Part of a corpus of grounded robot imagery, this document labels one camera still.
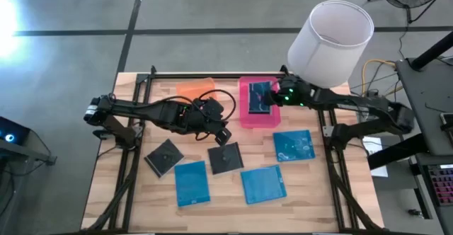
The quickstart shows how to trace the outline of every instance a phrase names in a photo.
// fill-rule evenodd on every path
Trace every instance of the keyboard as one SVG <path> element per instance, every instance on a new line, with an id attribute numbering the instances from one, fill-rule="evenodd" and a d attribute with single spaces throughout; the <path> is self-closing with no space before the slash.
<path id="1" fill-rule="evenodd" d="M 453 165 L 428 166 L 431 184 L 439 206 L 453 205 Z"/>

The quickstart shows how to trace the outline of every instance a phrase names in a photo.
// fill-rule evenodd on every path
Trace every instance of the yellow cable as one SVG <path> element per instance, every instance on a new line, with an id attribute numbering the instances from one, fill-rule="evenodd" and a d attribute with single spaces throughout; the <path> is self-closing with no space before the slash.
<path id="1" fill-rule="evenodd" d="M 367 62 L 365 62 L 365 64 L 363 64 L 363 67 L 362 67 L 362 96 L 365 95 L 365 69 L 367 68 L 367 65 L 370 62 L 381 62 L 383 64 L 387 64 L 387 65 L 392 66 L 393 68 L 396 68 L 396 65 L 394 62 L 388 62 L 388 61 L 384 61 L 381 59 L 370 59 Z"/>

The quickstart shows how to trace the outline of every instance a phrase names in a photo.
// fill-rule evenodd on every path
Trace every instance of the orange container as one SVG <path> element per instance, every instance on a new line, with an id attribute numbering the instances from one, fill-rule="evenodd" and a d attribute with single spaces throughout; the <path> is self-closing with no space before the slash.
<path id="1" fill-rule="evenodd" d="M 176 84 L 176 94 L 179 96 L 184 96 L 193 100 L 200 97 L 202 94 L 206 93 L 209 90 L 215 89 L 214 79 L 196 79 L 192 81 L 182 82 Z M 203 96 L 203 99 L 213 97 L 217 100 L 217 95 L 214 93 L 209 93 Z"/>

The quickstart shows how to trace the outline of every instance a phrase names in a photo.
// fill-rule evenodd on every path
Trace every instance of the cd case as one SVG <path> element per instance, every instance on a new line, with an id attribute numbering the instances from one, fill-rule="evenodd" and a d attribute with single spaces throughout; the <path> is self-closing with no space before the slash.
<path id="1" fill-rule="evenodd" d="M 310 131 L 274 132 L 273 137 L 277 161 L 297 161 L 315 158 Z"/>
<path id="2" fill-rule="evenodd" d="M 266 91 L 270 90 L 271 82 L 259 82 L 248 84 L 248 113 L 270 114 L 270 106 L 263 103 Z"/>
<path id="3" fill-rule="evenodd" d="M 178 207 L 211 200 L 205 161 L 177 165 L 175 167 L 175 178 Z"/>
<path id="4" fill-rule="evenodd" d="M 213 175 L 243 168 L 241 152 L 237 142 L 208 149 L 207 153 L 210 156 Z"/>
<path id="5" fill-rule="evenodd" d="M 144 160 L 160 178 L 183 158 L 184 155 L 176 148 L 171 140 L 167 139 L 153 152 L 145 156 Z"/>
<path id="6" fill-rule="evenodd" d="M 285 184 L 278 165 L 241 172 L 247 204 L 286 197 Z"/>

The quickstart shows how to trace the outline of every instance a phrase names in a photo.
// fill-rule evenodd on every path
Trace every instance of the blue cd case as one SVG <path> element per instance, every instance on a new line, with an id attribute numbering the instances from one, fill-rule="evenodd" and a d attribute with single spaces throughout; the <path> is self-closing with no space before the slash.
<path id="1" fill-rule="evenodd" d="M 278 165 L 241 172 L 247 204 L 286 197 L 285 184 Z"/>
<path id="2" fill-rule="evenodd" d="M 211 200 L 205 161 L 176 165 L 175 179 L 178 207 Z"/>
<path id="3" fill-rule="evenodd" d="M 273 137 L 277 161 L 315 158 L 310 131 L 274 132 Z"/>

